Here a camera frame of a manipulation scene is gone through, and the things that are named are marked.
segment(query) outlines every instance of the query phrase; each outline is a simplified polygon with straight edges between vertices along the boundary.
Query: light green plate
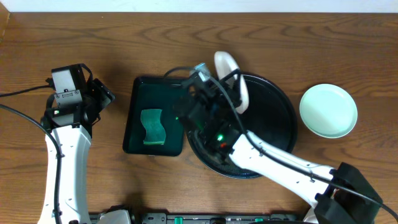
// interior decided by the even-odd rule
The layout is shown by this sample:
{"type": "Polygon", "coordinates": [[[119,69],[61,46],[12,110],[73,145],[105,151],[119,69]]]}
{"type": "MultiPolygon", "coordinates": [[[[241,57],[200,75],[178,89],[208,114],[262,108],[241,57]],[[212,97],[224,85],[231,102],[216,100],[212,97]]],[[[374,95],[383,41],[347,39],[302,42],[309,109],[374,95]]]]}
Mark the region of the light green plate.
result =
{"type": "Polygon", "coordinates": [[[340,138],[355,126],[358,110],[354,99],[342,88],[320,84],[305,92],[300,102],[300,116],[315,134],[340,138]]]}

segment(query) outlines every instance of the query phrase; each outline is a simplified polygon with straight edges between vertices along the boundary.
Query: sponge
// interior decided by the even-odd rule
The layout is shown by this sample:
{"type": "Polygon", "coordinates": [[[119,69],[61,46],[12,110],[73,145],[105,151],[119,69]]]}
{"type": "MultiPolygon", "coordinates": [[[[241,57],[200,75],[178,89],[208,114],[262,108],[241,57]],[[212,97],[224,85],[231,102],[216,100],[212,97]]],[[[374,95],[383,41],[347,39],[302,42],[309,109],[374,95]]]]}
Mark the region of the sponge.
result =
{"type": "Polygon", "coordinates": [[[166,141],[166,131],[160,123],[161,109],[141,111],[141,123],[146,130],[144,145],[163,145],[166,141]]]}

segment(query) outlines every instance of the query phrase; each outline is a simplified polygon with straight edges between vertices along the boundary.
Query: wooden table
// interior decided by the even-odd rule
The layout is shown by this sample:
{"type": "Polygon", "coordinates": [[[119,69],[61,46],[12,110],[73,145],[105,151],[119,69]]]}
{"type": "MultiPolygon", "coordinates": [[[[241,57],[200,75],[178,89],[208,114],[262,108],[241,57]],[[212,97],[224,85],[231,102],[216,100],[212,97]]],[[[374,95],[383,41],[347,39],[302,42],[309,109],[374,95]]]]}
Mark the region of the wooden table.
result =
{"type": "MultiPolygon", "coordinates": [[[[44,85],[51,69],[86,63],[116,94],[93,128],[88,158],[89,211],[126,203],[191,213],[305,213],[308,205],[267,178],[236,180],[209,170],[187,141],[178,157],[125,154],[122,141],[132,84],[179,65],[207,63],[225,50],[243,70],[283,89],[298,115],[293,153],[338,167],[350,163],[398,210],[398,15],[15,13],[0,44],[0,92],[44,85]],[[358,123],[341,139],[311,133],[298,114],[313,85],[347,90],[358,123]]],[[[39,120],[50,90],[1,98],[39,120]]],[[[45,191],[44,135],[0,111],[0,222],[35,223],[45,191]]],[[[380,212],[377,223],[392,223],[380,212]]]]}

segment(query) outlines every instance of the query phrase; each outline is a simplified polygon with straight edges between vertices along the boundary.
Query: white wall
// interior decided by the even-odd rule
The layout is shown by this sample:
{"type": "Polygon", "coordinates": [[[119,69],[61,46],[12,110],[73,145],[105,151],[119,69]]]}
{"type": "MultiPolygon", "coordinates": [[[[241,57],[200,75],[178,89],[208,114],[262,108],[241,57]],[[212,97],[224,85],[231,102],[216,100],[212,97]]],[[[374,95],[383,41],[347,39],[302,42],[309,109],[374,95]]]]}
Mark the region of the white wall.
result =
{"type": "Polygon", "coordinates": [[[0,0],[10,12],[398,12],[398,0],[0,0]]]}

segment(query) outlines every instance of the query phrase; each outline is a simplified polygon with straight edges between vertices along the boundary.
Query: dark green tray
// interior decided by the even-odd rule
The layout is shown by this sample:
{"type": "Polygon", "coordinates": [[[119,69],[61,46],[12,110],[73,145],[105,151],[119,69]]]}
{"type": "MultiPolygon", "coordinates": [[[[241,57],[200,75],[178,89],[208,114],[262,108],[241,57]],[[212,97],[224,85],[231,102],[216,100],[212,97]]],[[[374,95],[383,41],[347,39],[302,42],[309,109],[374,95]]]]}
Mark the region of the dark green tray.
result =
{"type": "Polygon", "coordinates": [[[177,99],[188,90],[172,88],[184,79],[138,77],[134,80],[132,95],[124,133],[123,151],[128,154],[177,156],[182,151],[183,127],[172,111],[177,99]],[[141,111],[162,109],[160,122],[166,131],[163,145],[144,145],[146,130],[141,123],[141,111]]]}

